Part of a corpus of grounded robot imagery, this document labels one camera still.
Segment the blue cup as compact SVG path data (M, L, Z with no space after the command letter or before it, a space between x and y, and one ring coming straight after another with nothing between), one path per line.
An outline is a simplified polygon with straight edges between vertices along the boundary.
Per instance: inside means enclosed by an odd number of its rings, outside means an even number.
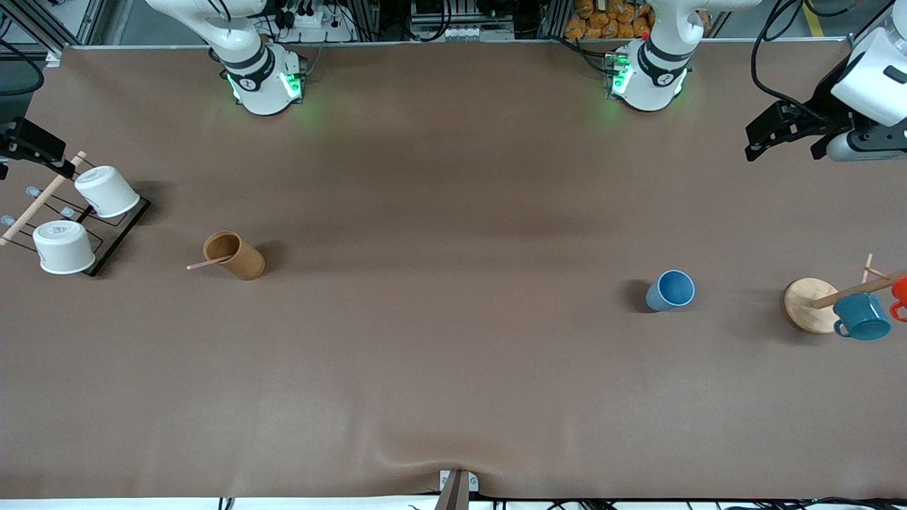
M680 270L665 271L648 288L645 301L649 310L671 311L689 305L696 297L694 281Z

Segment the white paper cup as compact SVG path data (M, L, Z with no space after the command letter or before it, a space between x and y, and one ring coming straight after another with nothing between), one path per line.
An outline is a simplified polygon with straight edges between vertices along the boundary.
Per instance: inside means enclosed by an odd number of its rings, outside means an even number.
M79 273L95 262L88 230L78 222L54 220L37 226L32 233L41 269L55 275Z
M140 201L140 195L113 166L95 166L82 172L74 186L98 217L123 215Z

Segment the brown cardboard cup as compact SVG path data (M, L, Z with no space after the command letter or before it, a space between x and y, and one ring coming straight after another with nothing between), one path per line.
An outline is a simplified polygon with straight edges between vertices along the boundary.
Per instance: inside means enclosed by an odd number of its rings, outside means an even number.
M202 246L202 255L241 281L256 280L266 268L262 253L233 230L210 235Z

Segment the wooden mug tree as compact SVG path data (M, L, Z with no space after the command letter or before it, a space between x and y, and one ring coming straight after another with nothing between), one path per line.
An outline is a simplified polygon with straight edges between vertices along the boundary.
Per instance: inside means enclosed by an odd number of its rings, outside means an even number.
M894 283L907 277L907 268L883 272L872 267L874 255L868 253L862 268L861 283L843 290L819 278L800 278L790 282L782 294L782 304L787 319L801 332L832 334L839 316L833 305L843 298L856 294L875 294L894 287Z

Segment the teal enamel mug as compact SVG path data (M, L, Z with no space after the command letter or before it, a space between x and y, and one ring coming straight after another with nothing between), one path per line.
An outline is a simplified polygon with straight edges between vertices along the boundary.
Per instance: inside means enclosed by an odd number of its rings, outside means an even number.
M843 338L876 340L884 338L893 326L879 298L871 293L855 293L833 304L837 316L833 331Z

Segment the orange snack bag pile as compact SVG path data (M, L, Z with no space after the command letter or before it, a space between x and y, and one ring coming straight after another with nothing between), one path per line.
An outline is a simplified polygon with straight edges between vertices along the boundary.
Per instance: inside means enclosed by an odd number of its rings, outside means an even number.
M656 6L664 2L674 0L571 0L571 11L555 35L568 41L645 40L660 16Z

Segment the white power strip with plugs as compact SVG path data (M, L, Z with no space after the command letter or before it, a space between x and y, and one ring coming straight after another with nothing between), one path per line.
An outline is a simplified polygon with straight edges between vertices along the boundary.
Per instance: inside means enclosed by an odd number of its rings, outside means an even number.
M330 0L270 0L274 16L266 22L278 43L358 42L359 29L343 4Z

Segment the white socket strip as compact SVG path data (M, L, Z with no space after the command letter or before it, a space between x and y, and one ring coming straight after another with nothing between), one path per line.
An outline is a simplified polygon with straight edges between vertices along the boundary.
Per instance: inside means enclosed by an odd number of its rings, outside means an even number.
M511 23L467 23L453 21L450 25L439 19L415 20L409 22L408 30L414 40L428 40L437 36L434 42L495 42L517 38Z

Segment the brown table cover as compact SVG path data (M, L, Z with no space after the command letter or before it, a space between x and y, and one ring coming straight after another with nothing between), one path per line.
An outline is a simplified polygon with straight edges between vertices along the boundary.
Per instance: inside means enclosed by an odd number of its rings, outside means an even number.
M751 46L639 113L558 43L327 47L237 106L202 49L67 50L28 116L147 217L95 278L0 248L0 499L907 499L907 325L782 293L907 268L907 161L748 162ZM202 246L262 253L243 281ZM690 275L687 306L649 286Z

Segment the aluminium frame bars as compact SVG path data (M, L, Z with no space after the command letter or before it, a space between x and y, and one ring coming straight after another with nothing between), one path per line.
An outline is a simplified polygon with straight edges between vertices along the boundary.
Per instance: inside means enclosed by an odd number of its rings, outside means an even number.
M0 40L27 55L87 45L115 0L0 0Z

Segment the silver table edge bracket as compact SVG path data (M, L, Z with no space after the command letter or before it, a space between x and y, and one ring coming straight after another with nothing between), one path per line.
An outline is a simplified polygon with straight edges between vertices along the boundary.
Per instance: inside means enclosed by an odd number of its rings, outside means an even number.
M458 479L463 485L467 486L470 493L478 493L480 491L479 479L473 472L465 470L441 470L439 472L438 492L443 492L451 479L454 481Z

